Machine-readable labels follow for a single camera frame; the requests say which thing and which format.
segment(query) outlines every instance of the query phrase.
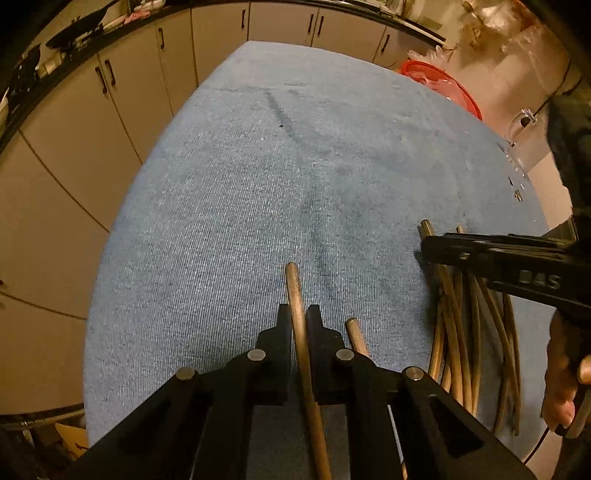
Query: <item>countertop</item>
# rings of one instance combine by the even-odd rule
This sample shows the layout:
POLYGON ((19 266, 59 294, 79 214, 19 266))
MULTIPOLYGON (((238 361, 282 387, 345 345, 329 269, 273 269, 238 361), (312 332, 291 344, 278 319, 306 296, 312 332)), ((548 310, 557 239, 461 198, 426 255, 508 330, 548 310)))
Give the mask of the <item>countertop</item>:
MULTIPOLYGON (((64 63, 55 69, 50 75, 47 75, 39 80, 39 82, 31 89, 22 101, 13 111, 10 112, 4 132, 0 136, 0 154, 6 148, 12 136, 18 131, 22 123, 26 120, 29 114, 35 107, 70 73, 76 70, 80 65, 89 60, 93 55, 103 50, 107 46, 116 42, 127 34, 144 27, 160 18, 175 14, 187 8, 205 7, 207 5, 217 5, 225 3, 233 3, 238 0, 192 0, 180 5, 169 5, 163 9, 152 13, 148 18, 136 20, 127 25, 123 25, 111 32, 105 33, 91 41, 89 41, 83 48, 76 51, 69 59, 64 60, 64 63)), ((364 17, 382 23, 386 26, 402 30, 405 33, 419 38, 431 46, 442 45, 445 38, 424 28, 414 22, 398 18, 384 11, 380 11, 377 7, 371 4, 359 5, 358 3, 350 3, 342 0, 270 0, 278 3, 292 3, 314 5, 321 8, 329 8, 338 10, 359 17, 364 17)))

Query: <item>blue towel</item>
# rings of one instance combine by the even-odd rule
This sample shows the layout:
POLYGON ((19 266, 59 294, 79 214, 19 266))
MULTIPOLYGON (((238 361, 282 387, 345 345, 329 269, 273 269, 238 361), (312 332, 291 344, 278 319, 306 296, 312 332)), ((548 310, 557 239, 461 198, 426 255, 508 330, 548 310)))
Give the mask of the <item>blue towel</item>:
MULTIPOLYGON (((315 48, 248 42, 191 96, 135 179, 102 258, 88 320, 85 406, 100 439, 177 368, 219 368, 254 345, 300 266, 306 305, 372 359, 428 366, 433 318, 417 225, 546 230, 527 179, 485 124, 412 80, 315 48)), ((536 443, 551 309, 514 299, 523 457, 536 443)), ((494 422, 500 346, 483 326, 478 418, 494 422)), ((248 478, 312 478, 294 386, 255 409, 248 478)), ((343 407, 323 408, 334 479, 349 477, 343 407)))

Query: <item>cabinet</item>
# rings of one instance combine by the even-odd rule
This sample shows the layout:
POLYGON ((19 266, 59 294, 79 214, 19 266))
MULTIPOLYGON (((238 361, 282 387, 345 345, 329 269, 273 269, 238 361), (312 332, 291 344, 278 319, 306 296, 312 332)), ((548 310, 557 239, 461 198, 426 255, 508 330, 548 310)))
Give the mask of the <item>cabinet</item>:
POLYGON ((185 10, 158 20, 155 29, 170 108, 176 115, 197 88, 191 12, 185 10))
POLYGON ((0 156, 0 224, 0 292, 85 318, 108 233, 19 133, 0 156))
POLYGON ((43 99, 21 132, 66 191, 111 228, 141 164, 103 87, 98 58, 43 99))
POLYGON ((423 40, 396 28, 386 27, 375 53, 374 63, 387 69, 397 69, 408 58, 409 50, 425 55, 429 48, 429 44, 423 40))
POLYGON ((131 143, 144 162, 173 117, 154 25, 147 25, 101 50, 99 59, 131 143))
POLYGON ((270 2, 251 3, 248 39, 294 45, 312 44, 318 7, 270 2))
POLYGON ((0 294, 0 415, 82 403, 86 321, 0 294))
POLYGON ((356 59, 374 60, 385 25, 324 8, 320 8, 318 15, 312 39, 313 47, 356 59))
POLYGON ((249 3, 209 5, 191 10, 199 84, 248 39, 249 3))

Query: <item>human hand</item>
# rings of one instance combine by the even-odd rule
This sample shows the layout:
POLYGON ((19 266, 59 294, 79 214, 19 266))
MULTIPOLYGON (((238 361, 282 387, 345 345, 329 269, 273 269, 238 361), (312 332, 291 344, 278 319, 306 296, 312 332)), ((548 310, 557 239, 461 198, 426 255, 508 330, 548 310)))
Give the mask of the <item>human hand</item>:
POLYGON ((558 310, 550 322, 550 341, 546 349, 548 368, 545 374, 546 390, 542 404, 542 417, 550 430, 555 431, 558 425, 568 428, 573 421, 574 396, 579 387, 579 381, 591 384, 590 375, 579 375, 579 381, 569 369, 569 358, 566 355, 566 328, 558 310))

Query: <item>white cabinet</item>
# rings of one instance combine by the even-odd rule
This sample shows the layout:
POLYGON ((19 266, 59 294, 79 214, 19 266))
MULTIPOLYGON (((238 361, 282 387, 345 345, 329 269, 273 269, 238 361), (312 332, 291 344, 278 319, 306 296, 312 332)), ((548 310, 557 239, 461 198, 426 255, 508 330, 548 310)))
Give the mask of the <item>white cabinet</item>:
POLYGON ((170 107, 176 115, 197 88, 191 11, 185 10, 158 20, 155 33, 170 107))
POLYGON ((173 117, 154 25, 146 25, 99 52, 121 121, 143 162, 173 117))
POLYGON ((0 415, 82 403, 86 321, 0 294, 0 415))
POLYGON ((318 10, 318 7, 308 5, 253 2, 248 39, 309 47, 314 36, 318 10))
POLYGON ((397 69, 408 58, 409 50, 425 55, 429 48, 429 44, 423 40, 395 28, 386 27, 374 63, 387 69, 397 69))
POLYGON ((51 177, 19 133, 0 156, 0 225, 0 292, 86 318, 108 233, 51 177))
POLYGON ((104 86, 97 57, 44 98, 21 132, 67 192, 110 229, 141 164, 104 86))
POLYGON ((209 5, 191 10, 197 79, 203 83, 248 39, 249 3, 209 5))
POLYGON ((373 61, 385 25, 355 15, 321 8, 312 46, 373 61))

